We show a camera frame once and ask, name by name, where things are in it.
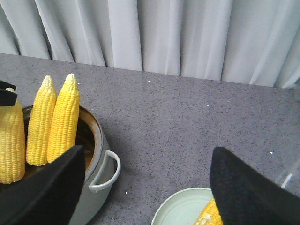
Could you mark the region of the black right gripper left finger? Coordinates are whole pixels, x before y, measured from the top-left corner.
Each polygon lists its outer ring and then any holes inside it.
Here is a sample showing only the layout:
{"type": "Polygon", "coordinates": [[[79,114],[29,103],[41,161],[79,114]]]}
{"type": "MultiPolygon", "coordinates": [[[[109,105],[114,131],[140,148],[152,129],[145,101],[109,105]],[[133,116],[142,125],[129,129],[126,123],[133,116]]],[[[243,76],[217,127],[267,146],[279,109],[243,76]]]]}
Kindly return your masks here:
{"type": "Polygon", "coordinates": [[[30,178],[0,194],[2,225],[67,225],[85,179],[84,148],[76,145],[30,178]]]}

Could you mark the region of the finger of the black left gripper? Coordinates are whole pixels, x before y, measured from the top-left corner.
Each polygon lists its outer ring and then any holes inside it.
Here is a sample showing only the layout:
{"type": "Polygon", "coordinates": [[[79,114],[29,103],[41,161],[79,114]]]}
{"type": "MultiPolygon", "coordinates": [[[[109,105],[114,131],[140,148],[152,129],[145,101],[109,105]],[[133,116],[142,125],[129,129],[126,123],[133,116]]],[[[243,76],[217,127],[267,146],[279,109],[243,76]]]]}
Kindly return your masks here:
{"type": "Polygon", "coordinates": [[[0,106],[7,107],[7,106],[15,106],[17,101],[17,94],[15,93],[14,89],[0,90],[0,106]]]}
{"type": "Polygon", "coordinates": [[[6,90],[6,88],[12,88],[14,91],[16,91],[15,85],[0,80],[0,89],[6,90]]]}

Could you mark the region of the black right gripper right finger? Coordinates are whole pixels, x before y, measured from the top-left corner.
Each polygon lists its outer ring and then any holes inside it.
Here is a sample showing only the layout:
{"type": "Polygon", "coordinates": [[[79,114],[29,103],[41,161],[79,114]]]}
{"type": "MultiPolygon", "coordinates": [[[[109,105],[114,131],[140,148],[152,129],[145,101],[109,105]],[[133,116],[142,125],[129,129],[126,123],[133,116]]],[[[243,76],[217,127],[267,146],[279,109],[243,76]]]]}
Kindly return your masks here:
{"type": "Polygon", "coordinates": [[[300,199],[224,147],[215,147],[210,188],[225,225],[298,225],[300,199]]]}

